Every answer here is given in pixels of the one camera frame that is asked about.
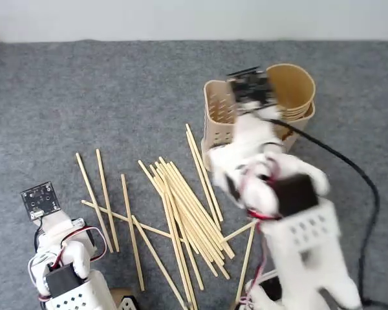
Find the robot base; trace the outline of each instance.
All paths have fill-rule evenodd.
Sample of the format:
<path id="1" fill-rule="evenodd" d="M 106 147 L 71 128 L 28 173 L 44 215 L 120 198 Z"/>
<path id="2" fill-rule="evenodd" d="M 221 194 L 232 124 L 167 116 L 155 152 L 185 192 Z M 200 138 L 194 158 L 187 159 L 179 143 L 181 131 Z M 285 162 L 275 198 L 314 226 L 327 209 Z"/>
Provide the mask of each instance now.
<path id="1" fill-rule="evenodd" d="M 102 273 L 92 270 L 88 280 L 84 284 L 65 294 L 50 299 L 46 303 L 46 309 L 116 310 L 117 308 Z"/>

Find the bamboo skewer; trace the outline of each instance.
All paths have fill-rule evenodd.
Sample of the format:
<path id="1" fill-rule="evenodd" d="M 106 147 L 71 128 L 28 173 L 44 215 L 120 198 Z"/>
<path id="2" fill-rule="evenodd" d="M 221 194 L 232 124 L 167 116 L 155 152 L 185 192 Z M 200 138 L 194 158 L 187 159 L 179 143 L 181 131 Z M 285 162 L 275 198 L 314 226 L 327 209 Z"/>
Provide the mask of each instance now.
<path id="1" fill-rule="evenodd" d="M 103 173 L 101 152 L 99 151 L 99 149 L 96 149 L 96 158 L 98 159 L 99 173 L 100 173 L 101 182 L 102 182 L 103 197 L 105 197 L 106 209 L 108 210 L 109 225 L 111 226 L 111 232 L 112 232 L 112 237 L 114 240 L 116 252 L 119 252 L 118 237 L 116 236 L 116 229 L 115 229 L 114 219 L 112 217 L 111 204 L 109 202 L 109 197 L 108 197 L 108 189 L 106 187 L 105 173 Z"/>
<path id="2" fill-rule="evenodd" d="M 85 167 L 83 166 L 82 159 L 80 158 L 79 153 L 76 153 L 76 159 L 78 160 L 78 164 L 79 164 L 80 170 L 82 172 L 83 179 L 85 180 L 86 187 L 88 188 L 89 195 L 91 196 L 92 203 L 94 205 L 98 206 L 98 203 L 97 203 L 95 195 L 93 193 L 91 184 L 89 183 L 88 175 L 86 173 Z M 98 219 L 99 219 L 99 224 L 101 225 L 101 228 L 102 228 L 103 236 L 105 237 L 106 243 L 108 245 L 109 252 L 113 253 L 114 250 L 112 248 L 111 239 L 109 239 L 109 235 L 108 235 L 108 232 L 106 230 L 105 223 L 103 222 L 103 219 L 102 219 L 102 214 L 101 214 L 100 208 L 96 207 L 95 211 L 96 211 L 96 215 L 98 216 Z"/>
<path id="3" fill-rule="evenodd" d="M 184 240 L 184 242 L 186 244 L 186 250 L 188 252 L 188 256 L 189 256 L 189 259 L 191 261 L 191 264 L 193 266 L 194 273 L 195 273 L 195 276 L 197 278 L 197 282 L 199 284 L 200 290 L 203 291 L 204 290 L 204 284 L 202 283 L 202 279 L 201 279 L 201 275 L 199 273 L 199 269 L 198 269 L 197 264 L 196 264 L 196 262 L 194 260 L 193 252 L 191 251 L 191 247 L 189 246 L 185 227 L 183 226 L 183 224 L 181 222 L 180 216 L 178 214 L 178 211 L 177 211 L 177 208 L 176 208 L 175 204 L 173 203 L 172 198 L 171 198 L 171 207 L 173 209 L 174 218 L 176 219 L 177 224 L 180 227 L 180 232 L 181 232 L 181 235 L 182 235 L 182 239 Z"/>
<path id="4" fill-rule="evenodd" d="M 197 159 L 200 163 L 201 171 L 202 171 L 202 174 L 204 175 L 204 179 L 206 180 L 206 185 L 207 185 L 207 188 L 210 192 L 211 199 L 213 200 L 215 210 L 217 211 L 217 216 L 219 217 L 220 222 L 222 222 L 223 218 L 222 218 L 220 206 L 219 206 L 219 203 L 217 202 L 217 199 L 215 197 L 214 190 L 213 190 L 213 187 L 211 186 L 210 179 L 208 178 L 208 174 L 207 174 L 206 168 L 204 166 L 204 163 L 202 162 L 202 158 L 200 156 L 199 149 L 197 148 L 197 145 L 195 144 L 193 133 L 192 133 L 191 128 L 189 127 L 188 124 L 186 124 L 186 128 L 187 128 L 188 135 L 191 138 L 191 142 L 194 146 L 194 151 L 195 151 L 195 154 L 197 155 Z"/>
<path id="5" fill-rule="evenodd" d="M 136 271 L 138 273 L 138 279 L 140 282 L 141 291 L 145 291 L 144 278 L 142 276 L 142 270 L 141 270 L 140 256 L 138 253 L 138 247 L 136 246 L 135 232 L 134 232 L 134 226 L 133 226 L 133 221 L 131 216 L 131 207 L 129 206 L 127 184 L 125 181 L 125 176 L 123 174 L 121 174 L 121 181 L 122 181 L 122 191 L 124 192 L 125 209 L 128 215 L 129 232 L 131 233 L 131 241 L 134 249 Z"/>
<path id="6" fill-rule="evenodd" d="M 177 192 L 177 195 L 176 196 L 180 196 L 182 198 L 183 201 L 185 201 L 185 204 L 188 209 L 191 211 L 191 214 L 193 215 L 193 217 L 196 219 L 196 222 L 199 224 L 199 228 L 202 229 L 205 233 L 209 234 L 211 236 L 211 239 L 210 239 L 210 242 L 211 244 L 213 244 L 213 246 L 215 245 L 215 248 L 217 251 L 220 251 L 222 250 L 222 246 L 220 244 L 220 241 L 218 240 L 218 238 L 214 235 L 214 230 L 212 228 L 209 228 L 207 225 L 206 225 L 206 221 L 202 220 L 202 218 L 200 218 L 199 214 L 198 214 L 198 210 L 196 208 L 195 205 L 192 204 L 192 201 L 190 201 L 190 199 L 184 195 L 184 193 L 182 192 L 182 189 L 180 188 L 180 184 L 178 183 L 178 181 L 174 178 L 174 175 L 173 173 L 168 169 L 168 167 L 166 167 L 166 165 L 164 166 L 164 164 L 162 166 L 160 166 L 157 162 L 155 163 L 155 165 L 159 168 L 159 169 L 162 169 L 162 173 L 164 174 L 167 174 L 168 176 L 170 176 L 170 181 L 171 181 L 171 184 L 173 184 L 173 189 L 175 189 L 175 191 Z"/>
<path id="7" fill-rule="evenodd" d="M 161 196 L 161 199 L 162 199 L 162 204 L 164 205 L 164 211 L 165 211 L 165 214 L 166 214 L 166 219 L 167 219 L 167 223 L 168 223 L 169 233 L 171 234 L 171 237 L 172 237 L 171 240 L 173 241 L 175 258 L 177 259 L 177 265 L 178 265 L 178 269 L 180 271 L 182 285 L 184 286 L 184 291 L 186 292 L 186 297 L 187 297 L 188 303 L 191 303 L 191 294 L 189 293 L 186 275 L 185 275 L 184 269 L 182 267 L 182 260 L 181 260 L 180 252 L 179 252 L 178 246 L 177 246 L 175 231 L 174 231 L 174 228 L 173 228 L 173 225 L 172 225 L 172 222 L 171 222 L 171 218 L 170 218 L 170 214 L 169 214 L 169 211 L 168 211 L 167 196 L 165 194 L 163 194 Z"/>
<path id="8" fill-rule="evenodd" d="M 162 274 L 166 277 L 166 280 L 169 284 L 169 286 L 171 287 L 171 289 L 173 290 L 177 300 L 179 301 L 181 307 L 184 309 L 184 310 L 188 310 L 186 305 L 184 304 L 184 300 L 182 299 L 177 287 L 175 286 L 174 282 L 172 281 L 171 277 L 169 276 L 166 268 L 164 267 L 164 265 L 162 264 L 160 258 L 158 257 L 157 253 L 155 252 L 154 250 L 154 247 L 152 246 L 151 242 L 149 241 L 147 235 L 145 234 L 145 232 L 142 230 L 142 227 L 141 225 L 139 224 L 139 222 L 136 220 L 135 216 L 132 215 L 132 219 L 133 219 L 133 223 L 135 223 L 135 226 L 136 228 L 138 229 L 138 231 L 140 232 L 142 238 L 144 239 L 145 243 L 147 244 L 148 246 L 148 249 L 149 251 L 151 252 L 151 254 L 154 256 L 154 259 L 155 259 L 155 262 L 156 264 L 159 266 L 159 268 L 161 269 L 162 271 Z"/>
<path id="9" fill-rule="evenodd" d="M 240 229 L 237 229 L 236 231 L 232 232 L 228 236 L 224 237 L 223 241 L 228 241 L 232 239 L 233 237 L 236 237 L 238 234 L 241 234 L 243 231 L 246 231 L 247 229 L 253 227 L 256 224 L 256 221 L 251 221 L 249 224 L 246 224 L 245 226 L 241 227 Z"/>
<path id="10" fill-rule="evenodd" d="M 214 245 L 217 246 L 216 250 L 218 251 L 223 250 L 222 245 L 220 244 L 220 238 L 217 236 L 215 232 L 217 228 L 215 227 L 214 222 L 212 222 L 212 224 L 209 225 L 204 215 L 201 214 L 201 212 L 199 211 L 197 205 L 193 203 L 192 200 L 190 200 L 189 195 L 187 194 L 187 192 L 184 191 L 183 186 L 181 186 L 181 184 L 178 182 L 177 176 L 174 173 L 175 171 L 172 171 L 172 169 L 170 169 L 168 166 L 167 168 L 168 168 L 169 175 L 173 179 L 175 187 L 177 188 L 180 195 L 183 197 L 183 200 L 185 201 L 184 205 L 189 209 L 193 217 L 196 219 L 197 223 L 199 223 L 200 228 L 211 237 L 210 241 L 212 242 L 213 246 Z"/>
<path id="11" fill-rule="evenodd" d="M 162 182 L 162 181 L 160 180 L 160 176 L 156 173 L 156 171 L 155 171 L 155 174 L 156 174 L 157 176 L 154 176 L 153 179 L 154 179 L 156 185 L 157 185 L 159 188 L 162 189 L 162 186 L 164 186 L 164 185 L 161 185 L 161 184 L 160 184 L 160 182 Z M 189 238 L 189 239 L 188 239 L 188 242 L 189 242 L 189 244 L 192 246 L 192 248 L 194 249 L 195 253 L 196 253 L 196 254 L 199 254 L 199 250 L 198 250 L 197 246 L 193 243 L 193 240 Z"/>
<path id="12" fill-rule="evenodd" d="M 166 179 L 164 179 L 164 184 L 165 184 L 166 193 L 167 193 L 166 201 L 167 201 L 169 217 L 171 219 L 171 223 L 172 223 L 172 226 L 173 226 L 173 229 L 174 229 L 174 233 L 175 233 L 176 236 L 178 236 L 177 225 L 175 223 L 175 218 L 174 218 L 174 214 L 173 214 L 173 210 L 172 210 L 173 208 L 175 208 L 175 202 L 174 202 L 174 199 L 173 199 L 173 197 L 171 195 L 171 192 L 169 190 L 169 187 L 168 187 Z M 185 275 L 186 280 L 187 280 L 188 291 L 189 291 L 189 294 L 190 294 L 190 297 L 191 297 L 190 298 L 191 300 L 188 300 L 188 301 L 189 302 L 191 301 L 191 303 L 193 304 L 194 310 L 198 310 L 197 301 L 196 301 L 195 295 L 194 295 L 193 285 L 191 283 L 191 278 L 190 278 L 189 273 L 188 273 L 186 259 L 184 257 L 184 252 L 182 251 L 181 243 L 179 242 L 179 240 L 177 240 L 177 247 L 178 247 L 178 251 L 179 251 L 179 254 L 180 254 L 180 259 L 181 259 L 181 262 L 182 262 L 182 268 L 184 270 L 184 275 Z"/>
<path id="13" fill-rule="evenodd" d="M 214 230 L 214 234 L 217 236 L 217 238 L 220 240 L 219 242 L 222 243 L 222 246 L 224 248 L 224 250 L 226 251 L 226 253 L 228 254 L 228 256 L 232 259 L 235 255 L 234 255 L 234 252 L 232 250 L 232 248 L 229 246 L 229 244 L 227 242 L 222 242 L 221 240 L 223 239 L 223 236 L 220 232 L 220 230 L 218 230 L 216 228 L 216 226 L 214 226 L 214 222 L 213 220 L 210 218 L 210 216 L 208 215 L 208 213 L 206 212 L 206 210 L 203 208 L 203 206 L 201 205 L 201 202 L 199 202 L 199 200 L 197 199 L 197 197 L 194 195 L 193 191 L 191 190 L 191 188 L 189 187 L 189 185 L 187 184 L 187 182 L 185 181 L 184 177 L 181 175 L 180 171 L 178 170 L 178 168 L 174 165 L 174 163 L 171 161 L 169 163 L 171 165 L 171 167 L 173 168 L 173 172 L 175 172 L 175 174 L 178 176 L 178 180 L 183 184 L 183 186 L 186 188 L 186 190 L 189 192 L 190 196 L 197 202 L 197 207 L 198 209 L 200 209 L 200 211 L 202 212 L 203 216 L 205 217 L 206 220 L 203 220 L 204 222 L 208 222 L 210 224 L 210 227 Z"/>
<path id="14" fill-rule="evenodd" d="M 206 195 L 206 199 L 207 199 L 208 205 L 209 205 L 210 210 L 211 210 L 211 214 L 213 215 L 213 219 L 214 219 L 214 222 L 215 222 L 216 226 L 217 226 L 217 227 L 219 228 L 219 230 L 221 231 L 221 227 L 220 227 L 219 220 L 217 219 L 217 215 L 215 214 L 213 202 L 211 201 L 210 194 L 209 194 L 209 192 L 208 192 L 208 190 L 207 190 L 206 182 L 204 181 L 204 176 L 202 175 L 202 172 L 201 172 L 199 159 L 197 158 L 197 155 L 195 154 L 194 146 L 193 146 L 193 143 L 192 143 L 192 141 L 191 141 L 191 139 L 190 139 L 190 136 L 189 136 L 188 132 L 186 132 L 186 135 L 187 135 L 188 145 L 189 145 L 189 148 L 190 148 L 190 150 L 191 150 L 191 154 L 193 155 L 195 167 L 197 168 L 197 172 L 198 172 L 199 177 L 200 177 L 201 185 L 202 185 L 202 188 L 203 188 L 204 193 L 205 193 L 205 195 Z"/>
<path id="15" fill-rule="evenodd" d="M 154 178 L 152 177 L 152 175 L 150 175 L 150 173 L 148 172 L 144 163 L 142 163 L 142 161 L 138 160 L 138 164 L 141 167 L 141 169 L 143 170 L 143 172 L 145 173 L 145 175 L 148 177 L 149 181 L 151 181 L 153 187 L 156 189 L 156 191 L 159 193 L 159 195 L 161 195 L 161 189 L 156 185 Z"/>
<path id="16" fill-rule="evenodd" d="M 103 213 L 106 213 L 108 214 L 108 210 L 105 209 L 105 208 L 102 208 L 102 207 L 99 207 L 89 201 L 86 201 L 86 200 L 82 200 L 81 201 L 82 204 L 88 206 L 88 207 L 91 207 L 93 209 L 96 209 L 96 208 L 99 208 L 99 210 L 101 210 Z M 126 218 L 125 216 L 121 215 L 121 214 L 118 214 L 118 213 L 115 213 L 115 212 L 112 212 L 112 215 L 115 217 L 115 218 L 118 218 L 119 220 L 122 220 L 122 221 L 125 221 L 125 222 L 128 222 L 128 218 Z M 164 237 L 167 237 L 167 238 L 170 238 L 171 239 L 171 235 L 168 233 L 168 232 L 165 232 L 165 231 L 161 231 L 159 229 L 156 229 L 154 227 L 151 227 L 151 226 L 148 226 L 148 225 L 145 225 L 145 224 L 141 224 L 141 227 L 144 228 L 145 230 L 147 231 L 151 231 L 153 233 L 156 233 L 156 234 L 159 234 L 161 236 L 164 236 Z"/>
<path id="17" fill-rule="evenodd" d="M 252 248 L 252 243 L 253 243 L 254 229 L 255 229 L 255 225 L 253 225 L 250 228 L 250 235 L 249 235 L 248 241 L 247 241 L 246 254 L 244 255 L 243 267 L 241 269 L 239 287 L 237 288 L 237 294 L 235 297 L 236 304 L 240 300 L 241 291 L 243 289 L 244 277 L 246 276 L 246 269 L 247 269 L 247 265 L 248 265 L 248 257 L 250 256 L 250 249 Z"/>
<path id="18" fill-rule="evenodd" d="M 199 239 L 204 243 L 204 245 L 206 246 L 208 252 L 211 254 L 211 256 L 213 257 L 214 261 L 216 263 L 219 263 L 221 265 L 224 265 L 224 262 L 222 261 L 222 258 L 217 254 L 217 251 L 216 249 L 212 246 L 212 244 L 210 243 L 210 241 L 208 240 L 208 238 L 206 237 L 206 235 L 199 229 L 199 226 L 198 224 L 195 222 L 195 220 L 191 217 L 190 213 L 187 211 L 187 209 L 185 208 L 181 208 L 180 210 L 182 210 L 186 216 L 186 218 L 188 219 L 188 222 L 190 223 L 190 225 L 192 226 L 193 230 L 197 233 Z"/>

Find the perforated basket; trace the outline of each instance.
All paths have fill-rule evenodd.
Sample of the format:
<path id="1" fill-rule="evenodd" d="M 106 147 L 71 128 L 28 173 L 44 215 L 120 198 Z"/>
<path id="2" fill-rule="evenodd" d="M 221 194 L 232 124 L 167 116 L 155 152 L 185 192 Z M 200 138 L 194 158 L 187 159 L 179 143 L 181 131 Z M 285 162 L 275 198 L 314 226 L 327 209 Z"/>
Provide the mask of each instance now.
<path id="1" fill-rule="evenodd" d="M 204 165 L 209 170 L 210 161 L 207 151 L 212 147 L 232 141 L 233 124 L 237 115 L 232 91 L 225 81 L 208 81 L 204 86 L 204 99 L 206 106 L 204 109 L 204 136 L 201 140 L 201 151 Z M 315 104 L 312 102 L 302 118 L 288 123 L 299 129 L 304 129 L 314 114 Z M 287 151 L 299 136 L 283 127 L 275 126 L 275 131 L 277 136 L 283 140 Z"/>

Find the black cable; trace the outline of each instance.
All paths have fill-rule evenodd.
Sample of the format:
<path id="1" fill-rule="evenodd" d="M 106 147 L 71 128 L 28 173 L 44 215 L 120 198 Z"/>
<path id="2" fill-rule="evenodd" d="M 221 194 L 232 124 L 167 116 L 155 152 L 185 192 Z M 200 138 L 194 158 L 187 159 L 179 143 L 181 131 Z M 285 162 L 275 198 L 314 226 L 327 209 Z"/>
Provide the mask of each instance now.
<path id="1" fill-rule="evenodd" d="M 339 153 L 338 151 L 334 150 L 333 148 L 329 147 L 328 145 L 324 144 L 320 140 L 312 137 L 311 135 L 307 134 L 306 132 L 296 128 L 295 126 L 292 126 L 288 123 L 285 123 L 284 121 L 281 121 L 279 119 L 265 119 L 260 117 L 258 113 L 253 112 L 253 115 L 262 121 L 268 121 L 270 123 L 273 123 L 275 125 L 279 125 L 282 127 L 285 127 L 289 130 L 292 130 L 296 133 L 298 133 L 300 136 L 306 138 L 312 143 L 315 143 L 322 149 L 327 150 L 328 152 L 332 153 L 342 161 L 344 161 L 347 165 L 349 165 L 351 168 L 353 168 L 366 182 L 366 184 L 371 188 L 372 195 L 374 196 L 374 209 L 372 210 L 371 217 L 369 218 L 369 221 L 367 223 L 367 228 L 365 231 L 365 236 L 363 237 L 362 244 L 361 244 L 361 251 L 360 251 L 360 257 L 358 258 L 358 291 L 361 298 L 361 303 L 365 307 L 369 307 L 371 305 L 376 305 L 378 307 L 382 307 L 384 309 L 388 309 L 388 304 L 385 302 L 380 302 L 376 300 L 371 300 L 368 297 L 365 297 L 365 289 L 364 289 L 364 279 L 365 279 L 365 256 L 367 252 L 367 247 L 369 244 L 369 240 L 371 238 L 371 234 L 374 230 L 374 227 L 376 225 L 376 222 L 378 221 L 378 215 L 380 213 L 381 203 L 380 203 L 380 193 L 378 192 L 378 189 L 376 188 L 374 182 L 366 175 L 365 171 L 363 171 L 357 164 L 355 164 L 352 160 L 350 160 L 345 155 Z"/>
<path id="2" fill-rule="evenodd" d="M 36 232 L 34 233 L 34 252 L 35 253 L 38 252 L 38 236 L 39 236 L 39 232 L 40 232 L 42 226 L 43 226 L 43 217 L 41 216 L 40 217 L 40 225 L 39 225 L 38 229 L 36 229 Z"/>

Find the pile of chopsticks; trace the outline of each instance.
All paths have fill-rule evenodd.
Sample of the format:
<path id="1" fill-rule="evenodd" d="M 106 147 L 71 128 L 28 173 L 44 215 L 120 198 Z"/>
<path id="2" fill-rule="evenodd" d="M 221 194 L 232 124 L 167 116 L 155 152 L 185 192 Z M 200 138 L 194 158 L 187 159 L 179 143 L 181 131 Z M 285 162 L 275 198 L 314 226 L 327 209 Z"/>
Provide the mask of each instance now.
<path id="1" fill-rule="evenodd" d="M 96 214 L 98 215 L 100 225 L 102 227 L 103 234 L 107 241 L 108 248 L 111 253 L 113 252 L 113 247 L 105 224 L 103 222 L 101 212 L 108 214 L 109 224 L 111 226 L 111 232 L 116 251 L 119 251 L 119 245 L 116 230 L 114 228 L 113 218 L 125 221 L 129 225 L 131 241 L 133 244 L 133 252 L 135 256 L 135 264 L 136 269 L 138 271 L 138 279 L 140 282 L 141 291 L 144 291 L 145 287 L 140 265 L 138 247 L 135 240 L 134 226 L 137 228 L 142 238 L 144 239 L 149 251 L 153 255 L 156 263 L 158 264 L 160 270 L 168 281 L 172 291 L 174 292 L 182 308 L 187 310 L 197 310 L 197 301 L 194 295 L 193 284 L 191 282 L 191 278 L 188 272 L 189 268 L 187 266 L 186 258 L 184 257 L 184 252 L 182 250 L 182 243 L 186 248 L 186 252 L 189 256 L 189 262 L 191 263 L 191 266 L 194 270 L 195 278 L 199 285 L 199 288 L 200 290 L 204 290 L 204 284 L 202 282 L 202 277 L 193 255 L 193 251 L 197 255 L 201 255 L 202 259 L 206 262 L 207 266 L 210 268 L 210 271 L 213 273 L 214 276 L 217 277 L 219 275 L 215 268 L 215 266 L 217 266 L 217 269 L 224 275 L 224 277 L 226 279 L 230 279 L 229 274 L 224 268 L 225 255 L 228 256 L 230 259 L 234 257 L 234 252 L 228 245 L 228 240 L 237 236 L 238 234 L 241 234 L 243 231 L 250 229 L 249 241 L 246 249 L 246 255 L 244 257 L 244 263 L 239 281 L 239 288 L 237 290 L 236 295 L 236 302 L 238 302 L 243 288 L 244 276 L 253 240 L 255 222 L 251 222 L 245 225 L 244 227 L 241 227 L 237 231 L 229 234 L 228 236 L 223 237 L 220 227 L 220 222 L 223 221 L 223 218 L 219 204 L 217 203 L 217 199 L 214 195 L 213 188 L 211 187 L 210 180 L 208 178 L 206 169 L 204 168 L 202 158 L 200 156 L 197 145 L 195 144 L 195 140 L 189 125 L 186 125 L 186 129 L 189 149 L 191 150 L 191 154 L 193 156 L 194 163 L 199 174 L 200 182 L 202 184 L 202 188 L 204 189 L 204 194 L 208 203 L 208 207 L 210 209 L 210 214 L 206 211 L 203 204 L 197 198 L 191 187 L 188 185 L 187 181 L 184 179 L 181 172 L 178 170 L 178 168 L 172 161 L 166 162 L 162 157 L 159 157 L 158 161 L 154 162 L 153 165 L 149 165 L 151 173 L 148 171 L 147 167 L 142 163 L 142 161 L 138 161 L 139 166 L 141 166 L 142 170 L 147 175 L 149 181 L 153 184 L 154 188 L 160 195 L 169 227 L 169 233 L 140 223 L 135 218 L 135 216 L 131 214 L 127 186 L 125 182 L 125 176 L 123 174 L 121 174 L 121 181 L 122 189 L 124 192 L 125 210 L 127 216 L 112 212 L 105 182 L 105 175 L 103 172 L 101 154 L 99 149 L 97 149 L 96 157 L 100 170 L 100 177 L 103 195 L 105 198 L 106 209 L 99 206 L 98 202 L 96 201 L 96 197 L 94 195 L 91 184 L 89 182 L 87 172 L 85 170 L 85 167 L 83 166 L 81 156 L 78 153 L 76 153 L 76 158 L 92 200 L 92 202 L 86 200 L 82 200 L 81 202 L 82 204 L 95 209 Z M 144 230 L 151 231 L 171 239 L 187 302 L 185 302 L 184 299 L 181 297 L 176 285 L 168 274 L 161 259 L 158 257 L 154 247 L 146 236 Z"/>
<path id="2" fill-rule="evenodd" d="M 194 139 L 192 138 L 191 131 L 188 126 L 187 128 L 190 149 L 195 157 L 197 170 L 199 173 L 202 173 L 202 161 L 199 157 L 199 152 Z M 207 186 L 207 182 L 210 184 L 210 181 L 208 180 L 208 177 L 204 177 L 204 174 L 206 175 L 206 172 L 204 171 L 204 174 L 201 174 L 202 178 L 200 179 L 202 180 L 204 191 L 207 193 L 206 197 L 208 197 L 213 218 L 207 213 L 200 200 L 191 190 L 190 186 L 172 161 L 166 162 L 162 157 L 159 157 L 158 161 L 154 162 L 154 165 L 149 165 L 152 174 L 148 171 L 142 161 L 138 161 L 138 164 L 161 197 L 186 298 L 188 304 L 192 305 L 194 309 L 198 309 L 178 232 L 181 233 L 182 241 L 186 247 L 197 283 L 201 290 L 204 289 L 204 285 L 192 250 L 201 255 L 214 276 L 218 276 L 214 267 L 214 265 L 216 265 L 226 279 L 230 279 L 230 276 L 224 268 L 224 253 L 229 258 L 234 257 L 234 252 L 227 241 L 224 241 L 224 237 L 220 232 L 221 228 L 217 214 L 220 214 L 219 217 L 221 217 L 221 212 L 216 212 L 216 210 L 219 210 L 218 205 L 216 207 L 216 205 L 212 203 L 212 201 L 215 200 L 215 196 L 212 190 Z"/>

